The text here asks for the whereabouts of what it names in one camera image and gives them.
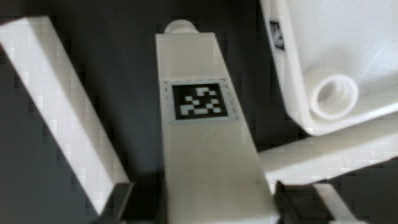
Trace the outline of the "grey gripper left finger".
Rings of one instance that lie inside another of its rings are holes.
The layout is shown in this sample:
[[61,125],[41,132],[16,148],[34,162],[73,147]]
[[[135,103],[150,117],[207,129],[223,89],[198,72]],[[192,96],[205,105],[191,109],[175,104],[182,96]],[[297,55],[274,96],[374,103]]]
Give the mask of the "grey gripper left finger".
[[134,183],[119,183],[114,187],[105,209],[91,224],[127,224],[123,214],[134,191]]

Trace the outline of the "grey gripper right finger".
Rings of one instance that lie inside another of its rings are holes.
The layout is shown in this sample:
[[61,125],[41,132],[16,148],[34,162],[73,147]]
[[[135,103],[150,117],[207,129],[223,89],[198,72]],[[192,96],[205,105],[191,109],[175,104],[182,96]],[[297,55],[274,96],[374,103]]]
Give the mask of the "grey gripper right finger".
[[276,184],[278,224],[368,224],[356,216],[331,184]]

